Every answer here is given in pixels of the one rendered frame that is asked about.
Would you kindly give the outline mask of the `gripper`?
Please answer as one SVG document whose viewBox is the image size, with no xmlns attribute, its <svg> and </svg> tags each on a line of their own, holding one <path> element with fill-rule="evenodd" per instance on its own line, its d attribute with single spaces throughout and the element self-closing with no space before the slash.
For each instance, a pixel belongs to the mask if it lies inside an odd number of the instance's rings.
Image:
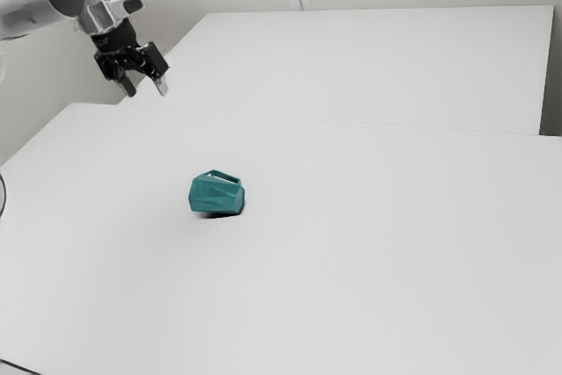
<svg viewBox="0 0 562 375">
<path fill-rule="evenodd" d="M 169 86 L 164 76 L 169 65 L 152 41 L 141 45 L 131 21 L 126 18 L 117 27 L 104 34 L 92 35 L 97 51 L 95 61 L 107 80 L 119 83 L 127 97 L 136 94 L 136 88 L 128 71 L 134 71 L 152 79 L 161 96 L 166 96 Z"/>
</svg>

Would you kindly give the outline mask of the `teal faceted mug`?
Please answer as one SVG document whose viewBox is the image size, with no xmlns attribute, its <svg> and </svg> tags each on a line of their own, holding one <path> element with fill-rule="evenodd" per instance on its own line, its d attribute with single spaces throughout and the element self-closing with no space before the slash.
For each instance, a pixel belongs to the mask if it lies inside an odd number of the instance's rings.
<svg viewBox="0 0 562 375">
<path fill-rule="evenodd" d="M 188 200 L 196 213 L 237 215 L 245 205 L 245 190 L 239 178 L 212 169 L 192 180 Z"/>
</svg>

